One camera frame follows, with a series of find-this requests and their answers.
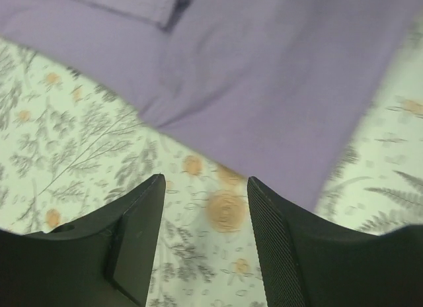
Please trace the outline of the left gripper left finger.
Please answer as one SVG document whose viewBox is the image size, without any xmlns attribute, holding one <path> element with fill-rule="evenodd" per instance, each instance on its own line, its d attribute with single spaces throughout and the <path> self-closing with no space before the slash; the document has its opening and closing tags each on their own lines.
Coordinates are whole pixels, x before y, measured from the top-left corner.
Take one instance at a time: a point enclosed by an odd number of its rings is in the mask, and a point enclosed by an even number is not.
<svg viewBox="0 0 423 307">
<path fill-rule="evenodd" d="M 165 200 L 153 175 L 51 232 L 1 232 L 2 306 L 145 306 Z"/>
</svg>

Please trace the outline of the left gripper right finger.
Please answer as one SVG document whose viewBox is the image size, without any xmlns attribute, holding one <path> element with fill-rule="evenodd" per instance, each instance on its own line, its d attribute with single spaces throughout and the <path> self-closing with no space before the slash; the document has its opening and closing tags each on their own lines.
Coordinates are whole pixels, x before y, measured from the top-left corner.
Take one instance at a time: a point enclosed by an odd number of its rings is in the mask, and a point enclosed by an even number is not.
<svg viewBox="0 0 423 307">
<path fill-rule="evenodd" d="M 256 177 L 250 218 L 269 306 L 421 306 L 422 227 L 375 236 L 329 222 Z"/>
</svg>

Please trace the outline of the purple t shirt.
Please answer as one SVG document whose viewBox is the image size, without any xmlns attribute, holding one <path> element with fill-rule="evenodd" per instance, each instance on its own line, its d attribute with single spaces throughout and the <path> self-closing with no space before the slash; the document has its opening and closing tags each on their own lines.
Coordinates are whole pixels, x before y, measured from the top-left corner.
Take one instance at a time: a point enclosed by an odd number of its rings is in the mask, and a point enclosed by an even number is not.
<svg viewBox="0 0 423 307">
<path fill-rule="evenodd" d="M 1 0 L 1 35 L 314 209 L 422 0 Z"/>
</svg>

